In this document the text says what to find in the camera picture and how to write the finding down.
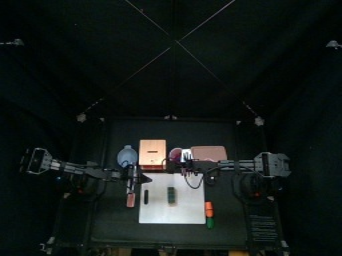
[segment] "cardboard box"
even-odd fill
[[[166,140],[140,140],[139,165],[142,170],[166,169]]]

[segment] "orange object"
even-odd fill
[[[139,165],[142,170],[166,169],[166,140],[140,140]]]
[[[208,218],[212,218],[212,216],[214,216],[212,203],[211,203],[211,202],[206,202],[206,203],[204,203],[204,206],[206,206],[206,216],[207,216]]]

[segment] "black wall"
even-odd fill
[[[36,255],[53,225],[59,192],[53,175],[19,173],[27,147],[69,155],[75,123],[29,66],[0,49],[0,254]]]
[[[341,255],[342,52],[315,66],[269,120],[269,144],[291,158],[281,211],[294,255]]]

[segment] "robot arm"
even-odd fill
[[[61,171],[75,175],[86,174],[103,181],[132,180],[134,184],[152,181],[142,173],[131,175],[130,170],[127,170],[127,172],[120,172],[112,169],[103,169],[94,162],[87,162],[87,165],[64,162],[53,159],[48,151],[43,148],[35,148],[33,150],[28,149],[21,158],[20,171],[28,174],[40,175],[49,170]]]

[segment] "black enclosure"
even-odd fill
[[[4,0],[0,5],[1,255],[44,255],[39,244],[56,229],[64,245],[88,242],[86,234],[94,245],[152,247],[152,229],[146,241],[138,242],[138,228],[128,244],[122,242],[134,228],[122,215],[115,215],[122,233],[104,228],[112,218],[107,205],[122,200],[111,197],[120,194],[116,187],[107,186],[96,204],[63,204],[55,173],[19,173],[28,147],[112,168],[118,151],[126,144],[138,149],[142,137],[166,138],[168,150],[224,145],[235,160],[262,150],[285,153],[293,173],[275,215],[291,255],[342,253],[341,1]],[[219,182],[230,179],[224,175]],[[226,205],[219,218],[236,213],[230,225],[246,228],[247,210],[223,194],[211,196],[235,210]],[[171,230],[171,242],[184,249],[244,248],[249,232],[236,228],[231,235],[227,226],[207,241],[187,239],[187,232],[200,230],[184,228],[180,236]]]

